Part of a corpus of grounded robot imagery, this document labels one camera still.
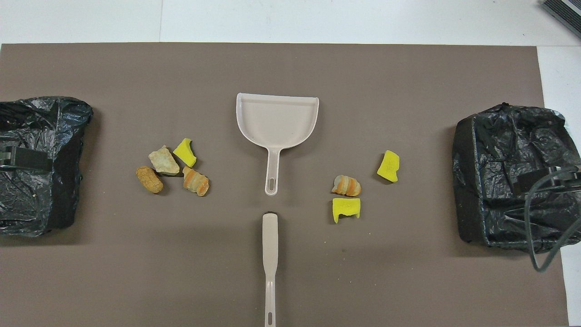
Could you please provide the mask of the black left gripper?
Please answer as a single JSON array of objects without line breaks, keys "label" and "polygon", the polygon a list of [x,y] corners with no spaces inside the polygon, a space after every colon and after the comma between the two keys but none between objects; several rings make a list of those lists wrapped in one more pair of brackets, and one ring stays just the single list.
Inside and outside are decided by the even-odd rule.
[{"label": "black left gripper", "polygon": [[52,161],[49,154],[43,151],[6,146],[0,149],[0,168],[49,172],[52,169]]}]

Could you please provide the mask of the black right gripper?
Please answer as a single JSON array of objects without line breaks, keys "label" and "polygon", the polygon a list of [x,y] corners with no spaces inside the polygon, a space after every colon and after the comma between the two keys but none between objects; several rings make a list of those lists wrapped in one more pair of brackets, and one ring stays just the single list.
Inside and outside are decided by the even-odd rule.
[{"label": "black right gripper", "polygon": [[581,186],[581,168],[576,166],[552,166],[550,169],[538,169],[516,176],[513,188],[516,195],[527,194],[532,186],[544,176],[553,174],[550,186],[554,188],[579,188]]}]

